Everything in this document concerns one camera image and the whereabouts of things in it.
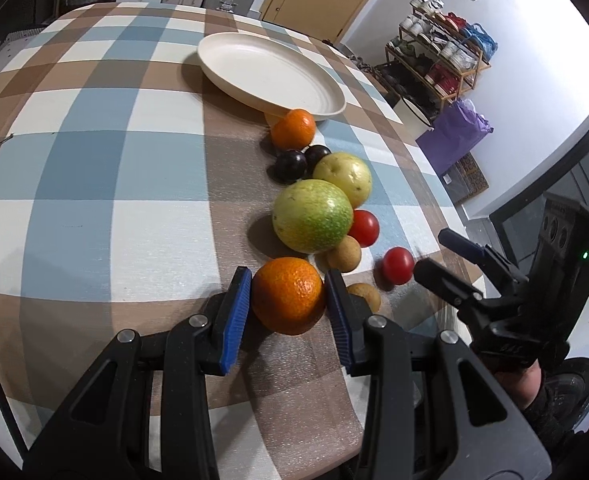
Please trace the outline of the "person's right hand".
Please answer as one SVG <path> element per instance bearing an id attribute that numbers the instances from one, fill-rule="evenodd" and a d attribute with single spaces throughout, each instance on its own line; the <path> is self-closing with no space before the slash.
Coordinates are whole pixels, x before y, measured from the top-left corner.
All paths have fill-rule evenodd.
<path id="1" fill-rule="evenodd" d="M 538 360 L 519 373 L 497 372 L 494 376 L 521 410 L 534 401 L 541 388 L 542 372 Z"/>

